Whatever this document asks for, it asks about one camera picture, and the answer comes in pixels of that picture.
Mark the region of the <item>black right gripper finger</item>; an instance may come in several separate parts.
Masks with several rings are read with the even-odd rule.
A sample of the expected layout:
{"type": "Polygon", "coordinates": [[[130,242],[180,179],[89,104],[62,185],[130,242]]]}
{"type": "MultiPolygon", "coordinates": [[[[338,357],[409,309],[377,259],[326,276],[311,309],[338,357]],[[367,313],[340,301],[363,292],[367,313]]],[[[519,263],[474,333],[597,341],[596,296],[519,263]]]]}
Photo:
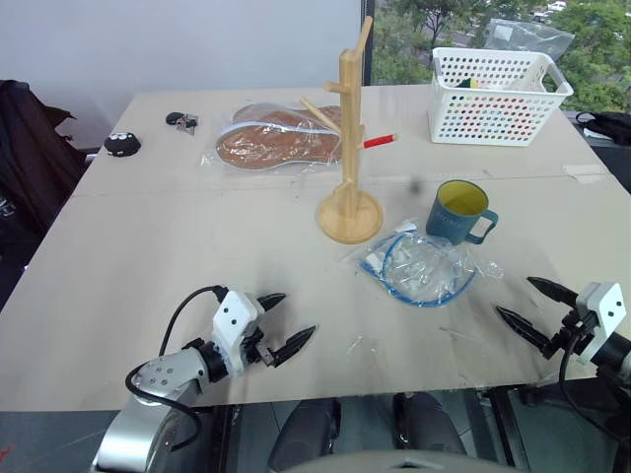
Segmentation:
{"type": "Polygon", "coordinates": [[[550,281],[542,277],[529,276],[526,278],[538,291],[547,296],[548,298],[565,304],[571,309],[576,308],[576,300],[578,294],[561,284],[550,281]]]}
{"type": "Polygon", "coordinates": [[[495,310],[515,333],[534,346],[546,360],[551,359],[556,354],[556,348],[552,341],[538,331],[527,319],[499,305],[495,306],[495,310]]]}

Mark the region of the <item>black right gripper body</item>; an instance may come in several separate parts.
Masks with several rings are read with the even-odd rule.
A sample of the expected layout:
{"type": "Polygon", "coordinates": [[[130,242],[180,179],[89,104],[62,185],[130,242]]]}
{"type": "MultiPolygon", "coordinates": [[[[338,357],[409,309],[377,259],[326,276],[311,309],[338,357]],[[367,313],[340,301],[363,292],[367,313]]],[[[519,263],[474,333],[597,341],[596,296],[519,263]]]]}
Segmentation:
{"type": "Polygon", "coordinates": [[[547,358],[551,359],[559,350],[580,356],[594,339],[594,330],[598,325],[597,315],[593,310],[579,312],[572,308],[562,319],[562,326],[553,335],[548,346],[547,358]]]}

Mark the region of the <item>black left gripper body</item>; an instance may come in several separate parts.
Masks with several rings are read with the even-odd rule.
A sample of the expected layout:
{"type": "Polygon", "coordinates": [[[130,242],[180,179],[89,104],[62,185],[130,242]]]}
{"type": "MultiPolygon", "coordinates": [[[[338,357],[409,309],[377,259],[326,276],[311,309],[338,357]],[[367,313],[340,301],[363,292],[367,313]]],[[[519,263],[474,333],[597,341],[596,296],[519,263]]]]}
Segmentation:
{"type": "Polygon", "coordinates": [[[260,346],[264,333],[260,328],[255,328],[253,332],[244,339],[244,357],[247,366],[263,363],[267,367],[276,367],[276,360],[273,353],[260,346]]]}

